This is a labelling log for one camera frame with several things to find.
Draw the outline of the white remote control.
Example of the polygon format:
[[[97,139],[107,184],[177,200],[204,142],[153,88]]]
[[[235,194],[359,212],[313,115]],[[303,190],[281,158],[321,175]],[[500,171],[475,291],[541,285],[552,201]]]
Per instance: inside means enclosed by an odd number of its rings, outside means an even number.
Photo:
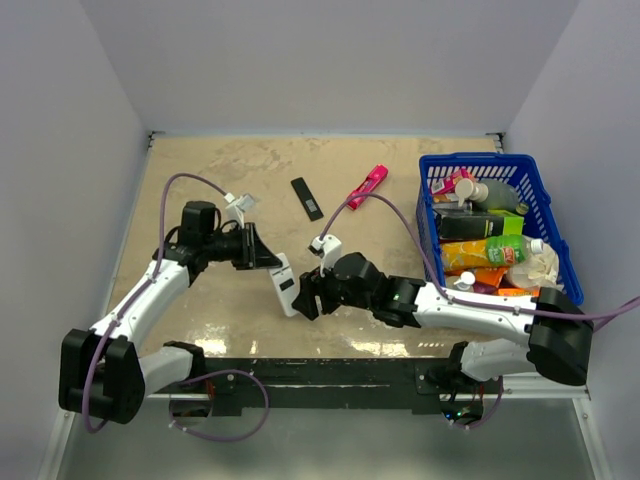
[[[281,265],[268,270],[283,313],[286,317],[294,317],[298,311],[293,308],[293,302],[299,295],[299,285],[293,269],[284,253],[276,255]]]

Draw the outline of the black remote control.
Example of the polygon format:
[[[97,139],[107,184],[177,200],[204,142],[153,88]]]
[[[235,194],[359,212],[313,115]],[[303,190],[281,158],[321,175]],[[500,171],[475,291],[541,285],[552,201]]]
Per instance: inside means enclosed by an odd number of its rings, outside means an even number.
[[[324,217],[315,197],[302,177],[293,179],[291,186],[310,221],[317,221]]]

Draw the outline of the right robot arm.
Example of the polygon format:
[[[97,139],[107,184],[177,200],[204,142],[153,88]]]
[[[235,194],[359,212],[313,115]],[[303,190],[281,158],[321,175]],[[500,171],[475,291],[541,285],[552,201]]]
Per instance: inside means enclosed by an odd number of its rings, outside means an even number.
[[[564,293],[499,297],[438,290],[431,282],[387,276],[354,252],[303,273],[292,302],[310,320],[340,306],[369,311],[388,326],[455,328],[489,336],[454,347],[434,383],[459,393],[500,376],[536,372],[558,384],[587,381],[594,324]]]

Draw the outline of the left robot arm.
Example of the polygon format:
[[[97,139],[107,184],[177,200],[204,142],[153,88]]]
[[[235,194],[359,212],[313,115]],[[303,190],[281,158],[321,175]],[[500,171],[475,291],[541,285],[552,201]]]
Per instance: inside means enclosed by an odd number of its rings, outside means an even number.
[[[176,384],[185,392],[207,380],[202,348],[170,341],[141,357],[154,325],[215,262],[238,271],[275,271],[284,257],[261,240],[252,222],[222,222],[211,202],[189,201],[181,221],[163,236],[143,277],[88,330],[72,329],[61,345],[59,406],[102,423],[129,423],[150,395]]]

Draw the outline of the small white cap bottle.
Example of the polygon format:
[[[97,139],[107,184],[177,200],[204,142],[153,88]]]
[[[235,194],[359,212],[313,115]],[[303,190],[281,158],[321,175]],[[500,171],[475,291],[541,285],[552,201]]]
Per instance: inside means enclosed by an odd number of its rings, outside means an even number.
[[[446,277],[446,287],[459,291],[472,291],[475,282],[475,275],[468,271]]]

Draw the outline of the black green carton box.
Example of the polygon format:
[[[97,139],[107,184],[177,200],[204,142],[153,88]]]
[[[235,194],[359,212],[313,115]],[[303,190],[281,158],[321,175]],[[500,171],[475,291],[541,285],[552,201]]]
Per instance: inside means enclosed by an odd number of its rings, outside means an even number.
[[[442,241],[481,240],[501,235],[520,235],[524,217],[507,211],[434,210],[438,237]]]

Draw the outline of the pink snack box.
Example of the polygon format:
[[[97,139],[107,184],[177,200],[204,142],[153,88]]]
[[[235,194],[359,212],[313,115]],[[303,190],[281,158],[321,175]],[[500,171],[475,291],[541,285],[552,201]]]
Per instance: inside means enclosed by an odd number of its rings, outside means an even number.
[[[455,191],[456,185],[463,179],[468,179],[472,182],[476,181],[476,178],[472,173],[470,173],[466,168],[462,167],[448,176],[437,180],[431,186],[431,194],[432,195],[443,195],[453,193]]]

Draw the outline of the orange snack packet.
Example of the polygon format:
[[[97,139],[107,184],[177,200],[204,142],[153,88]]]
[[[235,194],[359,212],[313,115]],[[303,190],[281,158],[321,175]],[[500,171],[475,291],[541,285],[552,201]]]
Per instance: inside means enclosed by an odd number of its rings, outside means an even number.
[[[463,271],[472,272],[475,275],[476,282],[472,291],[463,291],[469,293],[478,293],[478,294],[486,294],[486,295],[494,295],[501,297],[519,297],[519,296],[539,296],[539,288],[534,288],[531,290],[521,289],[518,287],[511,286],[506,280],[506,267],[496,267],[496,268],[474,268],[470,270],[460,270],[454,271],[451,273],[447,273],[445,276],[445,285],[446,285],[446,277],[449,275],[459,274]]]

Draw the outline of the orange juice bottle green label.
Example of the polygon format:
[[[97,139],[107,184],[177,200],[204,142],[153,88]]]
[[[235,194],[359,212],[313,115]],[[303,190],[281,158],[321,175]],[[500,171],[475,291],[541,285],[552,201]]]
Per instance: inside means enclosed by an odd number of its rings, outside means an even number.
[[[445,272],[470,268],[511,267],[541,254],[544,241],[524,235],[500,235],[482,240],[441,245],[440,259]]]

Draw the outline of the grey bottle beige cap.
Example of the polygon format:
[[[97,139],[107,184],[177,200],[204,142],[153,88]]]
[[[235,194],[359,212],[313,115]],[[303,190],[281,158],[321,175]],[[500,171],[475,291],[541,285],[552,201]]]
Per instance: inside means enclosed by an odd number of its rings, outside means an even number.
[[[522,216],[529,212],[529,205],[520,199],[516,189],[496,179],[462,179],[456,184],[454,194],[460,205],[470,201],[482,211],[501,210]]]

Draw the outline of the aluminium frame rail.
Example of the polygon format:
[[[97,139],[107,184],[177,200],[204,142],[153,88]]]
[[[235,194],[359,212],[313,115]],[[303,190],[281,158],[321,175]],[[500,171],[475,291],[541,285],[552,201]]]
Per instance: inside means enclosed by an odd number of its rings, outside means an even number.
[[[585,386],[566,386],[542,377],[506,377],[503,382],[505,398],[514,399],[589,399]]]

